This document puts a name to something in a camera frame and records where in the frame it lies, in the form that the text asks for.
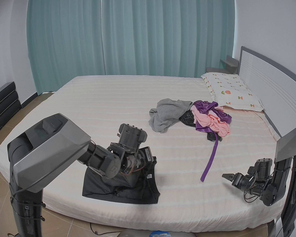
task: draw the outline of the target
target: baseboard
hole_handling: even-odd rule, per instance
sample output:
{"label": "baseboard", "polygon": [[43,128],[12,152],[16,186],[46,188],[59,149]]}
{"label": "baseboard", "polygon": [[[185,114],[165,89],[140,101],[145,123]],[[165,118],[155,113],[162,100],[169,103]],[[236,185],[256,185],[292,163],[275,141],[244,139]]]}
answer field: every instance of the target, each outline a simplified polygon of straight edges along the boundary
{"label": "baseboard", "polygon": [[26,107],[32,100],[38,96],[37,92],[31,95],[24,103],[22,103],[22,108]]}

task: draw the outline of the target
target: headboard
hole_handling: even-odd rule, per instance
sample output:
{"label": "headboard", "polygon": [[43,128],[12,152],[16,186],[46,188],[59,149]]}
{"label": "headboard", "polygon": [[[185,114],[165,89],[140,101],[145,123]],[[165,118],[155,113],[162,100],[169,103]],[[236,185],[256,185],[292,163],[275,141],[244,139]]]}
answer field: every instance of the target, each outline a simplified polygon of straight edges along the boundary
{"label": "headboard", "polygon": [[268,121],[280,136],[296,127],[295,73],[242,46],[237,74],[259,97]]}

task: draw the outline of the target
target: purple garment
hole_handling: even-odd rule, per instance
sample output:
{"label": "purple garment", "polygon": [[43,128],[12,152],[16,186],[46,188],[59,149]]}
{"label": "purple garment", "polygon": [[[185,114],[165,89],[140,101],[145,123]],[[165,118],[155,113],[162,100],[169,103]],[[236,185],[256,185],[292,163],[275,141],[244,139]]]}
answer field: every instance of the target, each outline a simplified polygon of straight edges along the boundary
{"label": "purple garment", "polygon": [[[221,121],[223,122],[226,122],[226,123],[230,123],[231,122],[231,116],[220,111],[220,110],[216,110],[215,107],[218,106],[218,103],[217,102],[208,102],[208,101],[201,101],[201,100],[198,100],[198,101],[195,101],[193,103],[193,105],[198,109],[198,111],[200,113],[203,113],[203,114],[208,114],[209,110],[212,110],[215,114],[217,114],[217,116],[220,118]],[[205,180],[205,177],[207,176],[207,173],[209,172],[210,170],[210,167],[213,163],[213,160],[214,160],[214,157],[215,157],[215,154],[216,154],[216,150],[217,150],[217,147],[218,147],[218,137],[217,137],[217,134],[215,132],[213,132],[212,129],[210,129],[209,127],[202,127],[198,121],[196,121],[196,124],[195,124],[195,129],[197,131],[200,131],[200,132],[212,132],[214,133],[215,137],[216,137],[216,141],[215,141],[215,144],[214,144],[214,147],[213,147],[213,151],[212,151],[212,154],[210,156],[210,159],[209,159],[209,162],[207,163],[207,166],[204,170],[204,172],[202,173],[202,176],[200,178],[200,181],[204,181]]]}
{"label": "purple garment", "polygon": [[208,102],[208,101],[195,101],[193,103],[195,107],[198,109],[200,113],[208,114],[209,110],[212,110],[222,122],[226,122],[228,124],[231,123],[231,116],[227,113],[222,112],[221,110],[216,110],[215,107],[218,106],[217,102]]}

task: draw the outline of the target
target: black furniture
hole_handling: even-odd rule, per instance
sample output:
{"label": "black furniture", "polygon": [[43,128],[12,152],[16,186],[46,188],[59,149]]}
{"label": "black furniture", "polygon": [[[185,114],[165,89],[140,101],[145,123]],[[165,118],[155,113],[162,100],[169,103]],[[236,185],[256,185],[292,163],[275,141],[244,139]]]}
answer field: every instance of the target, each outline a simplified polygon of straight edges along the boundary
{"label": "black furniture", "polygon": [[22,108],[15,83],[8,82],[0,88],[0,129]]}
{"label": "black furniture", "polygon": [[229,55],[227,55],[226,60],[220,59],[220,62],[225,64],[225,69],[208,67],[206,69],[206,72],[219,72],[219,73],[225,73],[225,74],[237,74],[237,68],[238,68],[238,65],[239,65],[238,60],[236,60],[235,58],[230,57]]}

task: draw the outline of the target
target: black garment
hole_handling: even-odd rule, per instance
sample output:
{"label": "black garment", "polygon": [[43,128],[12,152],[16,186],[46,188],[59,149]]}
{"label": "black garment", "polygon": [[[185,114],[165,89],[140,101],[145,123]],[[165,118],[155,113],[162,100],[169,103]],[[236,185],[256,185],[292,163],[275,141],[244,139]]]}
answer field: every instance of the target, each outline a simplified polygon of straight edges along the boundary
{"label": "black garment", "polygon": [[[190,126],[190,127],[195,127],[195,123],[194,123],[194,115],[192,113],[191,110],[188,110],[186,111],[180,118],[179,120],[187,125],[187,126]],[[218,134],[217,134],[217,137],[218,137],[218,140],[219,141],[222,141],[222,137],[220,137]],[[212,132],[208,132],[207,133],[207,139],[211,142],[214,142],[216,141],[216,137],[215,137],[215,134],[213,134]]]}
{"label": "black garment", "polygon": [[145,148],[141,148],[145,155],[146,166],[128,176],[118,173],[114,178],[107,179],[87,168],[84,176],[82,195],[87,198],[105,201],[155,204],[160,193],[157,190],[154,178],[154,161],[147,159]]}

